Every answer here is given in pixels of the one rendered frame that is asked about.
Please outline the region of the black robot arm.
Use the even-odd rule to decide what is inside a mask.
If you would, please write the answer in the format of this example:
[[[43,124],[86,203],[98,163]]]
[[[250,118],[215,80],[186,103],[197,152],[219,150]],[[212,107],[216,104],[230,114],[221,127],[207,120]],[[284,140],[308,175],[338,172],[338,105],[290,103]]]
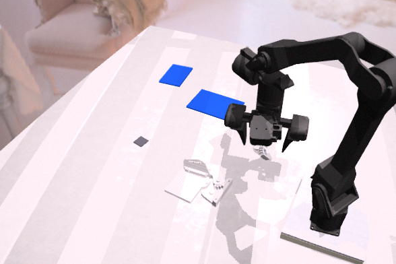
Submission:
[[[396,56],[358,32],[304,42],[281,39],[260,46],[257,52],[242,48],[232,70],[248,84],[258,84],[257,96],[263,102],[275,104],[284,99],[285,90],[295,84],[280,70],[301,63],[338,60],[358,87],[358,108],[336,153],[317,164],[310,177],[310,229],[339,236],[348,206],[359,198],[356,164],[396,104]],[[374,66],[367,68],[360,59]],[[270,146],[282,139],[282,125],[276,123],[273,111],[251,110],[249,128],[253,146]]]

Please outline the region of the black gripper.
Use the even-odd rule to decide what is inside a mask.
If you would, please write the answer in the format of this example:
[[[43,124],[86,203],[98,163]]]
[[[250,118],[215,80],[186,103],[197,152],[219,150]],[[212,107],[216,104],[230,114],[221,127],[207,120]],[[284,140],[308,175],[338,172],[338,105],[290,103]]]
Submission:
[[[293,114],[292,119],[281,118],[283,101],[270,104],[263,102],[257,96],[256,108],[259,114],[267,114],[267,111],[273,111],[276,123],[282,125],[282,128],[288,129],[286,138],[284,140],[282,153],[293,141],[306,141],[308,134],[309,118],[299,114]],[[238,131],[243,145],[246,145],[247,140],[247,123],[251,113],[245,112],[246,105],[231,103],[228,106],[224,117],[224,125],[233,130]]]

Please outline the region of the blue flat rectangular plate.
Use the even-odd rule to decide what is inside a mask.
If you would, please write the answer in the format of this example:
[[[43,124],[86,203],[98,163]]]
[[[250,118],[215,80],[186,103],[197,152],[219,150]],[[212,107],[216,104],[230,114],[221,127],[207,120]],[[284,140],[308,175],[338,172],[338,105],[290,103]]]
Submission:
[[[172,65],[158,82],[180,87],[192,70],[192,67]]]
[[[245,104],[245,102],[202,89],[187,104],[186,108],[224,120],[228,106],[231,103]]]

